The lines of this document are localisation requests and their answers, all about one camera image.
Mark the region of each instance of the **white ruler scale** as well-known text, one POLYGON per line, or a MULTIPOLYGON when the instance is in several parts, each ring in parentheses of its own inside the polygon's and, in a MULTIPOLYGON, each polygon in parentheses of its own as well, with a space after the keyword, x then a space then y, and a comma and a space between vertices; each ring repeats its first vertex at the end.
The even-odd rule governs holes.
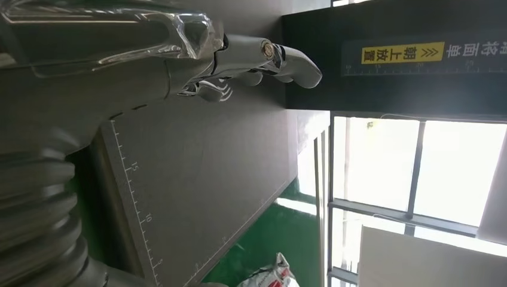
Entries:
POLYGON ((146 230, 143 227, 145 224, 149 224, 153 220, 153 217, 152 217, 151 213, 143 213, 141 210, 139 210, 139 208, 137 206, 138 201, 136 200, 136 196, 135 196, 136 191, 132 188, 133 181, 129 176, 132 173, 134 173, 136 170, 139 169, 139 165, 138 165, 137 161, 131 163, 130 165, 125 164, 125 160, 127 159, 127 157, 121 152, 121 148, 123 146, 120 144, 120 141, 118 140, 118 135, 120 133, 118 133, 116 131, 114 123, 115 123, 115 121, 111 120, 112 131, 114 132, 114 138, 116 139, 118 153, 120 154, 120 158, 121 158, 121 165, 123 167, 123 172, 125 173, 125 178, 127 179, 127 186, 129 187, 130 197, 132 199, 132 204, 134 205, 134 210, 137 214, 139 229, 141 229, 142 238, 144 241, 144 247, 145 247, 146 252, 148 254, 149 264, 151 266, 153 278, 155 280, 155 284, 157 285, 157 287, 163 287, 162 282, 161 282, 161 280, 158 279, 158 274, 157 274, 157 268, 162 265, 163 260, 160 259, 160 260, 156 261, 153 258, 152 250, 149 248, 149 244, 148 244, 149 240, 146 236, 146 230))

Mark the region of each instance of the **window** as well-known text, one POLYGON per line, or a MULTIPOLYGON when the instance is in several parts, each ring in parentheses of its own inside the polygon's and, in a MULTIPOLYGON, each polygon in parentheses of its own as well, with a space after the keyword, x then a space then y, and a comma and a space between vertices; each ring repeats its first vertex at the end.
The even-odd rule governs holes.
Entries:
POLYGON ((479 226, 505 125, 428 121, 414 212, 479 226))
POLYGON ((356 285, 343 282, 336 278, 331 278, 331 287, 356 287, 356 285))
POLYGON ((330 287, 357 283, 363 225, 507 256, 475 239, 506 124, 331 113, 330 287))
POLYGON ((357 3, 361 3, 361 2, 365 2, 365 1, 368 1, 368 0, 337 0, 337 1, 333 1, 333 7, 337 7, 337 6, 345 6, 345 5, 348 5, 348 4, 357 4, 357 3))
POLYGON ((358 272, 362 226, 403 234, 405 224, 359 213, 335 210, 333 212, 333 266, 358 272))
POLYGON ((334 197, 406 210, 418 128, 414 120, 335 118, 334 197))

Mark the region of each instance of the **transparent plastic cover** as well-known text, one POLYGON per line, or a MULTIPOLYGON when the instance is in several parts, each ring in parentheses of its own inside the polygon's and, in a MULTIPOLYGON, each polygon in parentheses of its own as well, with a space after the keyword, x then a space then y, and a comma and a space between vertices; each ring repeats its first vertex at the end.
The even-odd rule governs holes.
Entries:
POLYGON ((145 57, 201 59, 223 46, 204 13, 152 1, 2 1, 0 69, 90 72, 145 57))

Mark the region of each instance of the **green floor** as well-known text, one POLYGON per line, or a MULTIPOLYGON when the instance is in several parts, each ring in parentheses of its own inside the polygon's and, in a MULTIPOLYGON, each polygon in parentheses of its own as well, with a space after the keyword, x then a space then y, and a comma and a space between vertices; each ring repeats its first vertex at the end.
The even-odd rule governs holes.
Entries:
MULTIPOLYGON (((88 241, 90 255, 110 266, 122 268, 118 262, 113 236, 101 220, 99 185, 85 149, 68 157, 77 165, 76 177, 67 189, 78 194, 78 212, 83 220, 83 235, 88 241)), ((315 198, 300 193, 298 179, 279 197, 284 202, 303 203, 308 210, 299 211, 273 203, 245 232, 238 242, 204 278, 204 282, 219 282, 236 287, 260 267, 272 264, 281 252, 291 265, 301 287, 319 286, 319 226, 314 215, 315 198)))
MULTIPOLYGON (((297 179, 280 198, 315 204, 314 198, 299 192, 297 179)), ((277 252, 285 256, 301 287, 319 286, 319 225, 316 216, 276 202, 245 232, 203 282, 236 287, 255 270, 272 264, 277 252)))

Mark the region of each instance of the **white wall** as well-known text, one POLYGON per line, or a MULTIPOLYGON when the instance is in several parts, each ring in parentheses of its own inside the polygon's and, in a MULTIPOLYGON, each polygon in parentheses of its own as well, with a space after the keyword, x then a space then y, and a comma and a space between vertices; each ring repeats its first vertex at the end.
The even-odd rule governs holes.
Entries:
POLYGON ((507 286, 507 258, 363 227, 359 287, 507 286))

